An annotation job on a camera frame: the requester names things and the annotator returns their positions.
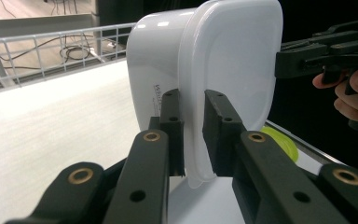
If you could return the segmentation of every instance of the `metal railing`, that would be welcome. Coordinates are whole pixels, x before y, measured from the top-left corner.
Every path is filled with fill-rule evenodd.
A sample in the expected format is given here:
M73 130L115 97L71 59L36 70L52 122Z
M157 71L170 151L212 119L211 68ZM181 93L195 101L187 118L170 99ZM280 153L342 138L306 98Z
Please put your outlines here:
M0 38L0 91L124 58L134 24Z

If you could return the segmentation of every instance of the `screw hole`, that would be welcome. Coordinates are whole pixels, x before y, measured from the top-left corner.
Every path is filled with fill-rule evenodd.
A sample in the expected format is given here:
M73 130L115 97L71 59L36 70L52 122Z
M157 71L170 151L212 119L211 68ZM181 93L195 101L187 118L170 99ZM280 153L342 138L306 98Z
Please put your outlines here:
M147 142L158 141L161 136L158 133L147 133L144 135L144 140Z
M71 184L79 185L89 181L93 175L94 172L90 168L80 168L68 176L68 181Z
M358 186L358 175L354 172L345 169L336 169L333 171L333 175L346 184Z
M143 190L136 190L130 195L130 200L134 203L141 202L145 199L146 193Z
M249 139L251 139L254 142L264 142L266 141L266 138L260 134L260 133L251 133L248 135Z
M310 202L310 197L306 193L297 191L293 194L293 196L295 196L295 198L301 203Z

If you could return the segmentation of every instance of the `black cable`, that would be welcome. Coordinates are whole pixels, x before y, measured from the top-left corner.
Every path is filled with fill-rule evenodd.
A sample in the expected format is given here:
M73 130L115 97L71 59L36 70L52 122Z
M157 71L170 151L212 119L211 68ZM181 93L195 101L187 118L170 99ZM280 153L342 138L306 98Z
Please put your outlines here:
M66 46L66 37L67 37L67 35L64 37L65 46ZM25 54L27 54L27 53L33 51L34 49L37 49L37 48L39 48L39 47L42 47L42 46L48 44L49 42L54 41L54 40L57 40L57 39L60 39L60 37L52 38L52 39L50 39L50 40L48 40L48 41L46 41L46 42L44 42L44 43L42 43L42 44L40 44L40 45L37 45L36 47L33 47L33 48L31 48L31 49L28 49L28 50L24 51L23 53L12 57L11 60L18 59L18 58L20 58L21 56L23 56L23 55L25 55ZM2 56L0 56L0 58L1 58L3 61L6 61L6 62L10 61L10 59L5 59L5 58L3 58Z
M71 10L71 2L68 2L68 9L69 9L69 14L72 14L72 10Z
M50 13L51 16L53 15L54 9L55 9L56 6L57 6L57 3L56 3L55 0L53 0L53 4L54 4L54 8L51 10L51 13Z
M9 10L7 10L3 0L1 0L1 3L2 3L2 6L4 6L4 9L5 9L6 12L10 13L10 15L12 15L14 18L17 18L15 15L13 15L13 13L11 13Z
M40 70L40 68L37 67L26 67L26 66L14 66L15 68L23 68L23 69L34 69L34 70Z
M64 49L67 50L67 51L65 52L66 57L65 57L65 56L62 56L63 58L65 58L65 62L68 62L69 59L71 59L71 60L82 60L82 59L84 59L84 58L88 58L88 57L91 55L91 52L90 52L90 44L89 44L89 41L88 41L88 39L87 39L87 36L92 36L92 35L84 35L84 34L83 34L83 35L69 35L69 36L71 36L71 37L84 36L84 38L86 39L86 43L87 43L88 49L85 49L85 48L79 47L79 46L66 46L66 37L68 37L68 36L66 35L66 36L64 37L64 38L65 38L65 39L64 39L64 41L65 41L65 47L62 48L62 49L60 49L60 55L61 55L61 56L62 56L62 51L63 51ZM42 43L42 44L40 44L40 45L37 45L36 47L33 47L33 48L31 48L31 49L28 49L28 50L24 51L23 53L21 53L21 54L19 54L19 55L17 55L17 56L12 57L11 60L10 60L10 59L5 59L5 58L3 58L2 56L0 56L0 59L2 59L3 61L6 61L6 62L13 61L13 60L18 59L18 58L20 58L21 56L23 56L23 55L25 55L25 54L31 52L31 51L34 50L34 49L39 48L39 47L41 47L41 46L44 46L44 45L46 45L47 43L52 42L52 41L57 40L57 39L60 39L60 37L52 38L52 39L50 39L50 40L48 40L48 41L46 41L46 42L44 42L44 43ZM86 57L74 58L73 56L70 55L71 52L78 51L78 50L86 50L86 51L87 51ZM41 69L41 68L37 68L37 67L26 67L26 66L15 66L15 68L35 69L35 70L40 70L40 69Z
M76 5L76 0L74 0L74 3L75 3L75 12L77 14L77 5Z
M75 60L75 61L84 60L84 59L87 59L91 55L89 41L84 34L82 36L84 36L86 43L87 43L86 49L84 47L79 47L79 46L66 46L63 49L60 49L60 55L65 59L65 63L67 63L69 60ZM66 49L65 56L63 56L62 51L65 49ZM83 51L83 50L85 50L87 52L87 55L85 57L82 56L81 58L75 58L75 57L71 56L72 52Z
M63 4L63 15L66 15L65 0L62 0L62 4Z
M59 5L58 5L58 2L57 2L57 0L54 0L55 2L56 2L56 4L57 4L57 9L56 9L56 11L57 11L57 15L60 15L60 9L59 9Z

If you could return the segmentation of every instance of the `plastic container lid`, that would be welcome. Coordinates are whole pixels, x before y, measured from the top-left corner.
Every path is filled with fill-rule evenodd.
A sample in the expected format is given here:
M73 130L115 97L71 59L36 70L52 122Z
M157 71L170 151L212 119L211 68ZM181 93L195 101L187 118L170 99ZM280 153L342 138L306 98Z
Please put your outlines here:
M272 104L281 39L282 10L276 0L209 1L196 10L143 18L132 31L127 56L141 129L156 116L151 84L159 83L163 92L179 87L191 188L215 178L202 136L204 91L221 91L246 129L260 130ZM157 47L149 48L152 52L145 50L149 42Z

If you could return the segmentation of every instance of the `black device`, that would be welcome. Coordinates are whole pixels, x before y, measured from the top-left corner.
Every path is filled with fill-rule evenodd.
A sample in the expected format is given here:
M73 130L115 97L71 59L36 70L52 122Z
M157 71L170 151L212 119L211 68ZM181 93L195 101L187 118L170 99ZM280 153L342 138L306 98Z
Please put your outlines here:
M330 26L358 21L358 0L279 0L282 42L312 37ZM277 78L268 120L334 158L358 168L358 131L333 106L334 88L318 90L312 79L322 73Z
M29 217L7 224L167 223L169 176L184 174L178 108L179 91L166 92L161 117L135 137L126 160L107 170L89 162L66 168ZM222 92L205 92L203 127L213 171L233 177L247 224L358 223L358 170L301 170L270 136L246 131Z
M333 83L343 69L350 69L351 73L358 70L358 21L331 26L308 39L283 43L277 53L275 77L324 73L323 82ZM356 92L348 84L345 93ZM358 131L358 121L350 120L349 125Z

